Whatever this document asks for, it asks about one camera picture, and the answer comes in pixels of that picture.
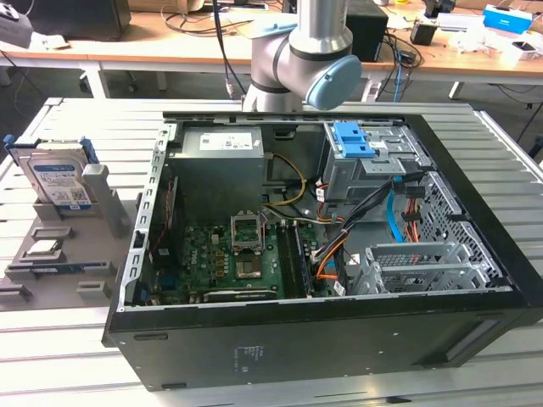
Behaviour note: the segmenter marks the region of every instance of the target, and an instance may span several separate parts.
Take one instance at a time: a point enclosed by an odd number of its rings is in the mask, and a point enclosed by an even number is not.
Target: green circuit board
[[[182,263],[177,272],[163,270],[154,277],[155,292],[162,304],[203,302],[203,295],[213,291],[271,290],[285,298],[279,253],[277,226],[266,225],[261,255],[250,251],[232,252],[230,225],[187,226],[182,244]],[[299,228],[307,256],[316,248],[312,225]],[[255,239],[251,230],[238,230],[236,239]]]

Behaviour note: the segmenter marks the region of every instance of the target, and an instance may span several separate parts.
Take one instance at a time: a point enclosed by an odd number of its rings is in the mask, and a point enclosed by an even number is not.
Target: black speaker
[[[26,13],[31,0],[10,0]],[[35,0],[28,14],[34,31],[47,36],[118,40],[130,23],[128,0]]]
[[[372,0],[350,0],[347,27],[353,33],[353,55],[362,62],[376,62],[389,16]]]

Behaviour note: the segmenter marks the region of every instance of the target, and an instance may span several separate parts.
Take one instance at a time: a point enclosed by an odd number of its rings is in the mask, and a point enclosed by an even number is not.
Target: white label
[[[251,133],[205,133],[200,136],[200,150],[252,150]]]
[[[333,284],[333,290],[340,296],[343,297],[345,295],[345,288],[339,284],[339,282],[336,280],[336,282]]]
[[[350,256],[349,263],[347,265],[359,265],[360,264],[360,255],[358,253],[353,254]]]
[[[91,204],[73,165],[34,165],[34,173],[53,204],[73,210]]]
[[[380,148],[384,148],[385,150],[389,149],[387,147],[386,142],[369,142],[368,144],[369,144],[370,148],[372,148],[374,150],[378,150]]]
[[[324,189],[322,188],[316,189],[316,200],[319,202],[324,202]]]
[[[43,267],[41,269],[32,269],[35,273],[58,273],[59,271],[54,267]]]

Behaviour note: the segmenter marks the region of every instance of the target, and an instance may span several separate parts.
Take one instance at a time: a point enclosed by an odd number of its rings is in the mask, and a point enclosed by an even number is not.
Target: blue cable
[[[392,204],[394,203],[394,192],[390,191],[389,200],[387,201],[387,220],[389,221],[390,230],[396,239],[396,242],[403,243],[404,239],[401,237],[400,229],[396,225],[396,220],[394,219],[394,212],[392,210]]]
[[[398,55],[398,62],[400,63],[400,66],[398,67],[398,76],[396,76],[396,90],[394,92],[394,102],[398,100],[398,91],[400,90],[400,83],[401,83],[401,55],[400,53],[397,53]]]

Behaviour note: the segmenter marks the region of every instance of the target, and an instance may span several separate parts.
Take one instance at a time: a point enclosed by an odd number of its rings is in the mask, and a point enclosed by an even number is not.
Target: gray floor
[[[28,81],[21,83],[20,72],[11,69],[13,84],[0,88],[0,133],[20,135],[30,123],[32,117],[44,102],[44,98],[37,93]],[[168,73],[169,89],[160,92],[157,88],[156,76],[152,72],[132,72],[137,79],[138,91],[130,93],[128,90],[128,78],[126,73],[120,71],[108,72],[108,84],[112,98],[202,98],[224,99],[227,93],[224,87],[224,78],[218,74],[189,74]],[[89,98],[90,95],[81,92],[79,88],[80,71],[32,69],[28,76],[42,90],[47,97]],[[242,75],[245,86],[249,82],[246,75]],[[402,102],[428,102],[428,103],[454,103],[448,97],[451,88],[450,82],[426,82],[415,81],[406,90]],[[524,91],[531,86],[510,86],[516,91]],[[17,106],[14,107],[15,93]],[[353,100],[360,100],[362,84],[353,93]],[[389,84],[388,90],[394,90],[394,85]],[[543,101],[543,86],[535,88],[531,92],[509,92],[516,99],[525,102]],[[383,93],[380,100],[390,101],[393,95]],[[475,109],[486,110],[498,124],[513,138],[517,138],[524,124],[534,110],[527,110],[526,104],[517,103],[499,88],[487,84],[467,84],[461,93],[458,103],[470,103]],[[521,146],[529,149],[534,144],[537,135],[543,136],[543,111],[532,122],[525,133]]]

